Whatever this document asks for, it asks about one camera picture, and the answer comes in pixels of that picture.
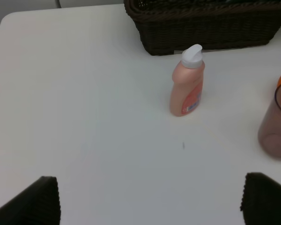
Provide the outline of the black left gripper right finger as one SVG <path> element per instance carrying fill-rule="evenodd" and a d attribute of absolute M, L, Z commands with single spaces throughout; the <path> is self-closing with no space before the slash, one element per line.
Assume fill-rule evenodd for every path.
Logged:
<path fill-rule="evenodd" d="M 281 225 L 281 184 L 260 172 L 247 173 L 240 211 L 246 225 Z"/>

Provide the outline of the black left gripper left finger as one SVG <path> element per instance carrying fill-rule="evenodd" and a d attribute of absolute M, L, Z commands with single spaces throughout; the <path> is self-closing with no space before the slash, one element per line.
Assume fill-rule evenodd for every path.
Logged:
<path fill-rule="evenodd" d="M 42 176 L 0 207 L 0 225 L 59 225 L 61 206 L 56 177 Z"/>

